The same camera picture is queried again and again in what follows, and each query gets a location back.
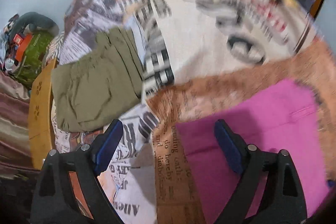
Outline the pink pants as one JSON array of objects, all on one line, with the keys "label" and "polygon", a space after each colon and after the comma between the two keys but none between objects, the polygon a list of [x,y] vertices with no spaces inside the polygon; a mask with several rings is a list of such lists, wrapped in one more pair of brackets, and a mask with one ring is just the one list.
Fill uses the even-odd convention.
[{"label": "pink pants", "polygon": [[329,192],[313,92],[285,79],[229,110],[176,124],[207,223],[215,222],[239,181],[215,138],[219,119],[262,151],[289,151],[313,215]]}]

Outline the wooden headboard with cutouts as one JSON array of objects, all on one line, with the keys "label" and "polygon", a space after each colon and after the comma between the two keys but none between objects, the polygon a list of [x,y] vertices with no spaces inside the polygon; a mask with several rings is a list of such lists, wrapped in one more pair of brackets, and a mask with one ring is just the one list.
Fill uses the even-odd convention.
[{"label": "wooden headboard with cutouts", "polygon": [[29,141],[33,167],[40,170],[48,152],[55,149],[55,135],[51,122],[51,72],[56,67],[53,59],[34,80],[29,104]]}]

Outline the newspaper print bed blanket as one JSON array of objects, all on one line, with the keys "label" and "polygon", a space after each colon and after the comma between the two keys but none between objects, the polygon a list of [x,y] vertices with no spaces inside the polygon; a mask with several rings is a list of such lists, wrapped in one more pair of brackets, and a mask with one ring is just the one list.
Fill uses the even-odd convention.
[{"label": "newspaper print bed blanket", "polygon": [[[96,47],[96,35],[132,30],[143,66],[140,102],[117,119],[123,136],[99,180],[125,223],[207,223],[176,124],[229,110],[289,79],[317,103],[327,180],[335,178],[335,58],[311,17],[287,0],[75,0],[59,65]],[[108,127],[66,132],[75,151]]]}]

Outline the orange box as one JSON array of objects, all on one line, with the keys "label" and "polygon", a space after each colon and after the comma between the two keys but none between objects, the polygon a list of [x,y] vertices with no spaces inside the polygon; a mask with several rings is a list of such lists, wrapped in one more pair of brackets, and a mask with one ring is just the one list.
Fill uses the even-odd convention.
[{"label": "orange box", "polygon": [[27,34],[26,36],[16,34],[14,36],[14,43],[17,46],[15,59],[19,63],[22,61],[23,54],[25,53],[25,50],[29,46],[29,43],[30,43],[32,38],[33,38],[33,34]]}]

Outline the striped maroon curtain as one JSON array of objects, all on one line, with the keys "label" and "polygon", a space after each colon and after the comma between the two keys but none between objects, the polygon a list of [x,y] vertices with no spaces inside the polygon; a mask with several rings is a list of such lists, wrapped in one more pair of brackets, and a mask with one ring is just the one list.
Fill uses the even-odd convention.
[{"label": "striped maroon curtain", "polygon": [[28,131],[30,96],[1,72],[1,178],[34,173]]}]

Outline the olive green folded pants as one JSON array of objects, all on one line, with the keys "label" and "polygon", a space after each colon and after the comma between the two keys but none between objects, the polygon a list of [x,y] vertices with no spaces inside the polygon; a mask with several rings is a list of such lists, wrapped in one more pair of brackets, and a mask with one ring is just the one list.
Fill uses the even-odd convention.
[{"label": "olive green folded pants", "polygon": [[57,126],[94,131],[141,100],[143,66],[132,30],[114,27],[96,35],[96,47],[51,73]]}]

